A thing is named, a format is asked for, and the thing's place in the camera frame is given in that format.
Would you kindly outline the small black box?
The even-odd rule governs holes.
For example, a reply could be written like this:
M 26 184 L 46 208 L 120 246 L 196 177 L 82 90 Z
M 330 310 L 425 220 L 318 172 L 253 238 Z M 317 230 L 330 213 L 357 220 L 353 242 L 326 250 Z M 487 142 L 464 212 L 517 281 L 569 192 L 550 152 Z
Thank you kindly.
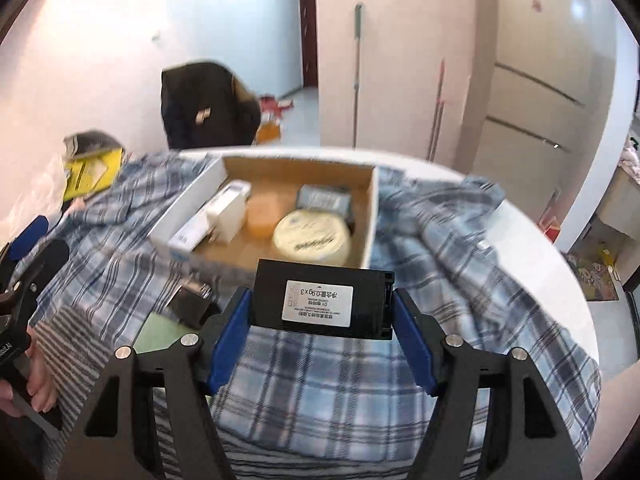
M 209 284 L 185 281 L 168 302 L 168 309 L 179 323 L 199 330 L 213 315 L 221 312 Z

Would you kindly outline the white remote control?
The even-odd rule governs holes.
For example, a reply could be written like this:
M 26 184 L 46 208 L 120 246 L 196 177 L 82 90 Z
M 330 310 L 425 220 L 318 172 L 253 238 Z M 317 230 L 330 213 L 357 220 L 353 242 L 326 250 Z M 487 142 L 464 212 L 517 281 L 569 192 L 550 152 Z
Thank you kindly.
M 232 180 L 215 195 L 227 190 L 240 192 L 244 196 L 246 203 L 250 197 L 250 192 L 252 192 L 252 185 L 247 181 Z M 215 243 L 209 240 L 209 227 L 205 215 L 205 206 L 208 203 L 209 201 L 205 205 L 201 206 L 200 210 L 180 229 L 178 229 L 177 232 L 175 232 L 168 242 L 168 246 L 171 249 L 182 250 L 183 252 L 193 252 L 203 240 L 208 240 L 209 243 Z

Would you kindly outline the black box white label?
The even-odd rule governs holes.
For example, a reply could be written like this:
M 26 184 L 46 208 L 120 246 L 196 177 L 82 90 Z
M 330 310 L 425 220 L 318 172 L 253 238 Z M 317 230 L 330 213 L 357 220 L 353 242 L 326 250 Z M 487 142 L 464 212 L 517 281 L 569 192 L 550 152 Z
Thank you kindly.
M 250 322 L 272 330 L 390 340 L 395 274 L 262 259 Z

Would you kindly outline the white power adapter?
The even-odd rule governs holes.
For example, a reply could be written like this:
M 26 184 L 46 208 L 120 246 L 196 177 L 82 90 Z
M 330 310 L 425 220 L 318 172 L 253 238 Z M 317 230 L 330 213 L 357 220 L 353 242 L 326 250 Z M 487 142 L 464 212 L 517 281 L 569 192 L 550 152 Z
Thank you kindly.
M 246 203 L 240 192 L 227 190 L 215 195 L 205 206 L 209 240 L 229 244 L 242 229 L 245 211 Z

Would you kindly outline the orange plastic box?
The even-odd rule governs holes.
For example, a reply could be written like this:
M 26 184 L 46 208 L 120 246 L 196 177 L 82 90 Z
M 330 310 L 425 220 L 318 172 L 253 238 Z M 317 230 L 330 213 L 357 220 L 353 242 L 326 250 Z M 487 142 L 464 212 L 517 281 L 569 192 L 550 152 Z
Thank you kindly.
M 282 203 L 276 193 L 253 195 L 246 203 L 246 229 L 256 238 L 268 238 L 284 216 Z

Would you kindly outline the round cream lidded container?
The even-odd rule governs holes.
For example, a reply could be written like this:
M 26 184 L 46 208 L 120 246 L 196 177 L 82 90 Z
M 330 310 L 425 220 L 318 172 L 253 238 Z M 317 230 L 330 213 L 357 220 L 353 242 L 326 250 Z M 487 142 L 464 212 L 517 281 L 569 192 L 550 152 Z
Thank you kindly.
M 344 266 L 352 248 L 352 236 L 345 220 L 337 214 L 297 209 L 277 224 L 272 244 L 288 261 Z

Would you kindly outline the grey blue box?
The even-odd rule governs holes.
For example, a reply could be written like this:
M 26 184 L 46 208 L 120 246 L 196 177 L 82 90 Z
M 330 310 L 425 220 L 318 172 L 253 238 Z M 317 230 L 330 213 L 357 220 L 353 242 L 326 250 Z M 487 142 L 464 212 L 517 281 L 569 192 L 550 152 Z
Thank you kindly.
M 297 192 L 297 209 L 322 210 L 347 217 L 352 206 L 352 196 L 342 188 L 330 186 L 303 185 Z

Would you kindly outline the black square display frame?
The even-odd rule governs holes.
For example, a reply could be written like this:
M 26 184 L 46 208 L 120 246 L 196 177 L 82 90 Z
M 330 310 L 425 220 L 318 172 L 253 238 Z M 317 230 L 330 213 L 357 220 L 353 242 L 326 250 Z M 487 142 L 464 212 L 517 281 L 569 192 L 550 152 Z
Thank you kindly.
M 343 198 L 343 217 L 348 226 L 349 233 L 354 234 L 356 230 L 356 219 L 354 210 L 352 209 L 352 193 L 349 190 L 344 192 Z

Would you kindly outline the clear plastic bag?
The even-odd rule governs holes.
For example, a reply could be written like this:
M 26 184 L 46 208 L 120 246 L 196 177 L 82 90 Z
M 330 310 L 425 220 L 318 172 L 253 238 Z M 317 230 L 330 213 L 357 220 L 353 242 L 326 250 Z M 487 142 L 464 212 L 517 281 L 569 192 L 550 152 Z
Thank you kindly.
M 13 240 L 38 216 L 46 218 L 50 228 L 55 226 L 62 214 L 66 184 L 63 159 L 54 156 L 46 168 L 32 177 L 27 190 L 17 196 L 9 211 L 1 215 L 1 243 Z

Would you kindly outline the yellow box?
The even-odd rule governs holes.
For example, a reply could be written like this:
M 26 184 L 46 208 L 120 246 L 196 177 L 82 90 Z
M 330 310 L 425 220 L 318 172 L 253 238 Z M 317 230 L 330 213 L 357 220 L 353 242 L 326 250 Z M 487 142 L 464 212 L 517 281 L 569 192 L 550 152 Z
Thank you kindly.
M 66 189 L 64 202 L 85 197 L 109 188 L 122 166 L 124 150 L 118 148 L 102 154 L 64 162 Z

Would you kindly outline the blue plaid shirt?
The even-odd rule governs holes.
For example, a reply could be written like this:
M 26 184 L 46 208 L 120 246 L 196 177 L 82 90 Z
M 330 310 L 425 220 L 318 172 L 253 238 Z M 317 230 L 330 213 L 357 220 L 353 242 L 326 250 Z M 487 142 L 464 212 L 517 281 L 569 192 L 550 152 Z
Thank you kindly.
M 106 352 L 129 344 L 151 313 L 164 313 L 186 268 L 162 257 L 152 226 L 207 168 L 174 155 L 130 162 L 94 203 L 58 228 L 70 260 L 34 316 L 63 413 L 78 415 Z M 480 350 L 527 350 L 585 452 L 600 402 L 594 359 L 503 270 L 485 238 L 503 203 L 495 183 L 413 182 L 383 174 L 373 265 L 396 275 L 421 310 Z M 315 335 L 254 328 L 216 422 L 270 448 L 357 464 L 416 454 L 434 400 L 414 382 L 395 341 L 346 339 L 355 324 L 352 287 L 293 278 L 277 298 L 281 321 L 310 321 Z

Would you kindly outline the grey pouch bag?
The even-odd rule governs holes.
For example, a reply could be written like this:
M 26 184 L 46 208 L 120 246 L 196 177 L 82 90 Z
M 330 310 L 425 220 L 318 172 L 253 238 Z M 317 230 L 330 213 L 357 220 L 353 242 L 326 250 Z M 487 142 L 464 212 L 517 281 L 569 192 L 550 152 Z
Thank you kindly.
M 102 155 L 120 150 L 120 144 L 115 138 L 101 130 L 87 130 L 66 136 L 63 139 L 66 160 L 82 159 Z

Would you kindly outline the white cardboard tray box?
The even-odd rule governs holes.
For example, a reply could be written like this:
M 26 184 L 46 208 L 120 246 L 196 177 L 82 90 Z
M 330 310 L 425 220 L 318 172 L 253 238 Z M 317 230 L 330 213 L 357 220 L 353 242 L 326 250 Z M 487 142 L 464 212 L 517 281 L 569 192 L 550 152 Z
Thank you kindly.
M 251 155 L 248 152 L 218 155 L 205 162 L 204 171 L 188 184 L 149 232 L 149 239 L 165 259 L 188 264 L 193 270 L 214 273 L 253 272 L 261 258 L 279 259 L 276 246 L 268 236 L 257 236 L 243 226 L 229 243 L 201 242 L 191 250 L 173 248 L 171 237 L 198 211 L 232 181 L 248 182 L 250 195 L 265 196 L 275 211 L 267 220 L 277 223 L 296 208 L 299 189 L 308 184 L 322 188 L 342 188 L 352 199 L 349 221 L 350 248 L 345 266 L 367 269 L 370 266 L 375 223 L 378 216 L 378 170 L 358 162 L 336 159 L 300 158 L 293 155 Z

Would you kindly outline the cartoon floor mat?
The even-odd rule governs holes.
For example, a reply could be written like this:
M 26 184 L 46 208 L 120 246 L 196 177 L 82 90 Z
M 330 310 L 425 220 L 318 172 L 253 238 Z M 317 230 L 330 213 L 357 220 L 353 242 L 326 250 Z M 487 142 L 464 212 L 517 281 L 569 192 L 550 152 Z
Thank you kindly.
M 620 299 L 615 283 L 620 280 L 612 252 L 601 248 L 596 258 L 589 259 L 580 255 L 564 254 L 587 301 L 617 301 Z

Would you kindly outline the black jacket on chair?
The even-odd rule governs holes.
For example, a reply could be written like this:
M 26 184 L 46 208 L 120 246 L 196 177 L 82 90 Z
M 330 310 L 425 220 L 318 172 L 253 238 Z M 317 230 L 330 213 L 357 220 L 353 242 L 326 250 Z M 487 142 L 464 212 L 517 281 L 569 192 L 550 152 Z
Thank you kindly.
M 257 96 L 215 62 L 163 70 L 160 114 L 175 151 L 253 144 L 262 119 Z

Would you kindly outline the red carton by fridge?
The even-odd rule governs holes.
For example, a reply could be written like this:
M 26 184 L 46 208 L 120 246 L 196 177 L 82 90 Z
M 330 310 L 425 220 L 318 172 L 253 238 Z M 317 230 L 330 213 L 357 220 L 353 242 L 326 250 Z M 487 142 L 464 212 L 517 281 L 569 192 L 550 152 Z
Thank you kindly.
M 554 243 L 561 233 L 561 225 L 555 216 L 542 218 L 538 222 L 538 228 L 551 243 Z

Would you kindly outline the orange cardboard box floor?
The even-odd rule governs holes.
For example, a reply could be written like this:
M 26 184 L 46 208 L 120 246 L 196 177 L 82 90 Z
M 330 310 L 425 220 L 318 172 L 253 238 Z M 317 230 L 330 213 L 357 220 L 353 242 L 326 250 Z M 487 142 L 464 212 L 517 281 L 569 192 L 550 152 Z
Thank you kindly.
M 267 120 L 262 122 L 256 132 L 256 144 L 269 144 L 280 141 L 282 136 L 280 122 L 276 120 Z

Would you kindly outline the bathroom vanity cabinet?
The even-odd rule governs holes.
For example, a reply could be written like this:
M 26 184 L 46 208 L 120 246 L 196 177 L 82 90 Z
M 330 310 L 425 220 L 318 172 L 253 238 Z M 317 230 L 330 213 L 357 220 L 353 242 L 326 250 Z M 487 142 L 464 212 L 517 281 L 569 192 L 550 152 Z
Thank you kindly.
M 607 226 L 633 240 L 639 240 L 639 185 L 622 168 L 616 168 L 597 208 L 596 215 Z

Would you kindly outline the red items on floor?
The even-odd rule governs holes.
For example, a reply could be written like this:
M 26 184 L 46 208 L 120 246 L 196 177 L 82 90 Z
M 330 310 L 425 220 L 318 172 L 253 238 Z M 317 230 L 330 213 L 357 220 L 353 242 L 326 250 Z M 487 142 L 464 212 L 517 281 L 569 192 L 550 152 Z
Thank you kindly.
M 274 117 L 281 117 L 285 110 L 290 110 L 294 106 L 291 99 L 277 99 L 271 94 L 263 94 L 258 98 L 262 114 L 271 114 Z

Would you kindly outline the beige refrigerator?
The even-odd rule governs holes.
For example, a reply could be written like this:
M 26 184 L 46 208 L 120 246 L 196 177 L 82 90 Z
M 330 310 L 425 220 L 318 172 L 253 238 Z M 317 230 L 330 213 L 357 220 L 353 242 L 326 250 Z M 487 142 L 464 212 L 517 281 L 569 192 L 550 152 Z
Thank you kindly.
M 529 219 L 565 218 L 611 102 L 610 0 L 475 0 L 457 167 L 498 183 Z

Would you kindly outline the dark red door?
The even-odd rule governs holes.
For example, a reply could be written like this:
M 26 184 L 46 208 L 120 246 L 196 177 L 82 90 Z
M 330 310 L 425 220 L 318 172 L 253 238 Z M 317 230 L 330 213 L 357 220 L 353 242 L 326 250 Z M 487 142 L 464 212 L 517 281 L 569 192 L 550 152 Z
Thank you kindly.
M 318 42 L 316 0 L 299 0 L 300 44 L 303 87 L 318 87 Z

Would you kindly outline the red handled broom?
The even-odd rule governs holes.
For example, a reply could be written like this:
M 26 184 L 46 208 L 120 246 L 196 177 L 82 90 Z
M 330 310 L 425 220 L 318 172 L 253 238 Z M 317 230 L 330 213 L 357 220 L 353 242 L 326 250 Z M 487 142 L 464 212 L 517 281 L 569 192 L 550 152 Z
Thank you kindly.
M 446 76 L 446 58 L 442 58 L 439 64 L 439 74 L 438 74 L 437 89 L 436 89 L 434 115 L 433 115 L 433 121 L 432 121 L 430 143 L 428 144 L 427 156 L 426 156 L 426 160 L 428 162 L 434 162 L 435 160 L 437 143 L 439 140 L 440 127 L 442 126 L 442 114 L 444 114 L 444 108 L 445 108 L 445 101 L 444 101 L 444 98 L 442 97 L 442 92 L 444 91 L 445 76 Z

